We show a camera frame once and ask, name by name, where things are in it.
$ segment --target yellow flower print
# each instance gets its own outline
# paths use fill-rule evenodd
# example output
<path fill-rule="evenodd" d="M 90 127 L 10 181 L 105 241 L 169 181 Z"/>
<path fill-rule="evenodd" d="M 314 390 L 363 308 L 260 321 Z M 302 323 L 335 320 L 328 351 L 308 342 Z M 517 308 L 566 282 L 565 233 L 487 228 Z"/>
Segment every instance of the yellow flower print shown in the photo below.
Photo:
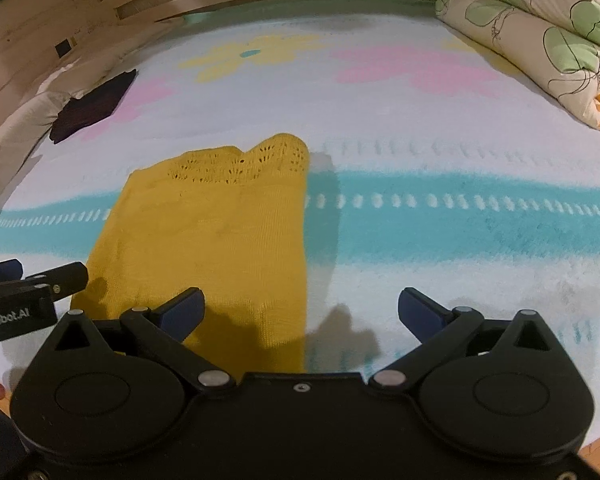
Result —
<path fill-rule="evenodd" d="M 196 81 L 208 83 L 221 77 L 231 75 L 243 63 L 268 65 L 293 61 L 296 52 L 323 48 L 317 43 L 318 35 L 308 36 L 258 36 L 246 43 L 228 43 L 216 46 L 206 56 L 195 57 L 184 61 L 180 68 L 203 66 Z"/>
<path fill-rule="evenodd" d="M 484 58 L 489 65 L 496 69 L 498 72 L 502 72 L 505 75 L 520 75 L 520 70 L 507 59 L 503 58 L 500 54 L 497 54 L 493 50 L 490 50 L 475 41 L 466 39 L 453 38 L 452 40 L 445 41 L 442 44 L 442 48 L 445 50 L 460 50 L 461 52 L 475 52 Z"/>

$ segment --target screw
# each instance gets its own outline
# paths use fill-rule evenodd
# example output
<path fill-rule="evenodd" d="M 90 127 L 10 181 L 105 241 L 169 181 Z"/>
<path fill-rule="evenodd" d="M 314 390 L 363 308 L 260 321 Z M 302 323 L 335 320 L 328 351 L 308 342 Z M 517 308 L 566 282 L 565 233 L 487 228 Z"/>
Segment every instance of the screw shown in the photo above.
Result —
<path fill-rule="evenodd" d="M 203 386 L 209 386 L 210 388 L 217 388 L 218 386 L 224 386 L 231 380 L 231 377 L 227 372 L 222 370 L 207 370 L 202 372 L 198 376 L 198 381 Z"/>
<path fill-rule="evenodd" d="M 374 375 L 374 381 L 381 386 L 400 386 L 407 376 L 399 370 L 380 370 Z"/>
<path fill-rule="evenodd" d="M 307 383 L 298 383 L 294 385 L 294 390 L 299 394 L 305 394 L 311 389 Z"/>
<path fill-rule="evenodd" d="M 27 475 L 27 480 L 48 480 L 48 476 L 42 471 L 32 471 Z"/>

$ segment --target triangular cutout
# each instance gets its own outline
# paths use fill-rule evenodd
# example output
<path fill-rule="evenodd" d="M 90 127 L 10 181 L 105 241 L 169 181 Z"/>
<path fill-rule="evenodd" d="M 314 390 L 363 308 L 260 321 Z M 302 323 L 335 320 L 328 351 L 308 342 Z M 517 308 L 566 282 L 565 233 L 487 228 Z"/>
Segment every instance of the triangular cutout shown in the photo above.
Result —
<path fill-rule="evenodd" d="M 60 341 L 56 345 L 56 350 L 74 350 L 87 346 L 89 346 L 87 335 L 82 331 L 80 323 L 73 322 L 66 328 L 64 334 L 62 334 Z"/>
<path fill-rule="evenodd" d="M 544 352 L 549 350 L 549 346 L 533 321 L 525 322 L 522 332 L 520 332 L 520 337 L 516 341 L 516 346 L 519 348 L 531 348 L 533 350 L 541 350 Z"/>

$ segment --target pillow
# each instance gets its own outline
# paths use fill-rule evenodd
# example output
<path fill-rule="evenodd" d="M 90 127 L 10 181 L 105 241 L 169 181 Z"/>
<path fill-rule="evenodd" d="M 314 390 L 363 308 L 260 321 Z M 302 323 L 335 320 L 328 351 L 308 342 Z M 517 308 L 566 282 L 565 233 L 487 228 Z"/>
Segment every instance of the pillow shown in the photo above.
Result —
<path fill-rule="evenodd" d="M 0 126 L 0 195 L 38 141 L 49 131 L 70 97 L 64 92 L 38 94 Z"/>
<path fill-rule="evenodd" d="M 81 99 L 73 97 L 58 114 L 49 138 L 57 144 L 81 128 L 109 117 L 116 109 L 138 71 L 123 72 L 98 86 Z"/>
<path fill-rule="evenodd" d="M 180 22 L 174 20 L 99 28 L 84 44 L 62 59 L 62 66 L 42 82 L 38 93 L 67 92 L 71 97 L 80 99 L 95 88 L 125 56 L 169 32 Z"/>

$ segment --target teal stripe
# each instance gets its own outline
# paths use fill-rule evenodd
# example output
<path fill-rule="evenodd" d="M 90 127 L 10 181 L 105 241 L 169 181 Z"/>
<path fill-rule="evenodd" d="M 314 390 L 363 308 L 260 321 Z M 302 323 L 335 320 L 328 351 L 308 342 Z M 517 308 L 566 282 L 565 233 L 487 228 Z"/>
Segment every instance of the teal stripe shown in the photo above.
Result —
<path fill-rule="evenodd" d="M 307 193 L 304 244 L 310 264 L 600 254 L 600 189 L 468 174 L 325 172 L 309 175 Z M 118 195 L 1 211 L 0 253 L 84 260 Z M 71 214 L 74 220 L 65 220 Z"/>

